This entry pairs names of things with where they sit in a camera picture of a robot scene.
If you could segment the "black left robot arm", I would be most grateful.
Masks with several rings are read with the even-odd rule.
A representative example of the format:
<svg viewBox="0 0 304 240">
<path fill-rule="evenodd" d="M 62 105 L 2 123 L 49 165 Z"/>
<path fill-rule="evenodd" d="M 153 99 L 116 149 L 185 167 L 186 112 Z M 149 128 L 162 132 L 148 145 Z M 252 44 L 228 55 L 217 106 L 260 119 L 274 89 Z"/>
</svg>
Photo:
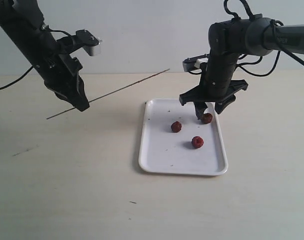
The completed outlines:
<svg viewBox="0 0 304 240">
<path fill-rule="evenodd" d="M 84 82 L 79 76 L 82 65 L 70 54 L 91 49 L 99 40 L 87 30 L 55 39 L 44 23 L 44 16 L 35 0 L 0 0 L 0 27 L 43 78 L 45 86 L 79 111 L 89 108 Z"/>
</svg>

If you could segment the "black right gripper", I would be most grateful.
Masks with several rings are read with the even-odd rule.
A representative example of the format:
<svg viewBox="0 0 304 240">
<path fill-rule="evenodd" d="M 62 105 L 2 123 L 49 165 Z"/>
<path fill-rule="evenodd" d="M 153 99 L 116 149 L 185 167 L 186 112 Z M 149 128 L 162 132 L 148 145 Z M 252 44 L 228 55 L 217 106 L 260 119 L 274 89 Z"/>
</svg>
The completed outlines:
<svg viewBox="0 0 304 240">
<path fill-rule="evenodd" d="M 245 91 L 248 87 L 243 79 L 232 80 L 239 56 L 238 53 L 209 53 L 206 67 L 202 68 L 199 85 L 181 94 L 180 104 L 193 102 L 198 120 L 208 108 L 205 102 L 215 102 L 215 112 L 221 114 L 236 100 L 234 94 L 240 90 Z"/>
</svg>

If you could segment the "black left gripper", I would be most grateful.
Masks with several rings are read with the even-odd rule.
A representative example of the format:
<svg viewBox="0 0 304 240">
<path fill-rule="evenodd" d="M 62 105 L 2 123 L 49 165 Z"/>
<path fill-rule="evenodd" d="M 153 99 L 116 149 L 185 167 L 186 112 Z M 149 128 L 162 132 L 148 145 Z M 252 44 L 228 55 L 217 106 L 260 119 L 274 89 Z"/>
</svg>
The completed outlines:
<svg viewBox="0 0 304 240">
<path fill-rule="evenodd" d="M 80 112 L 89 108 L 84 82 L 79 76 L 82 64 L 67 53 L 31 54 L 31 64 L 43 78 L 44 84 L 57 98 L 75 107 Z"/>
</svg>

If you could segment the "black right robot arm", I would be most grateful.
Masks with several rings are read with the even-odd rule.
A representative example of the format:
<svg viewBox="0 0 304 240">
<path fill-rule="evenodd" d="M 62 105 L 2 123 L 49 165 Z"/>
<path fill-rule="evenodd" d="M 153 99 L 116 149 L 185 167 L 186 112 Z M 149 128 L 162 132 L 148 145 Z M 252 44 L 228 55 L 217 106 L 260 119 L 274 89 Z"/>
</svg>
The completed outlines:
<svg viewBox="0 0 304 240">
<path fill-rule="evenodd" d="M 220 114 L 246 90 L 245 80 L 233 80 L 240 55 L 260 58 L 272 51 L 284 52 L 304 66 L 304 25 L 281 25 L 277 20 L 257 14 L 250 19 L 233 18 L 217 22 L 208 31 L 210 52 L 183 61 L 185 72 L 201 71 L 199 84 L 180 94 L 181 105 L 192 102 L 200 119 L 207 103 L 215 103 Z"/>
</svg>

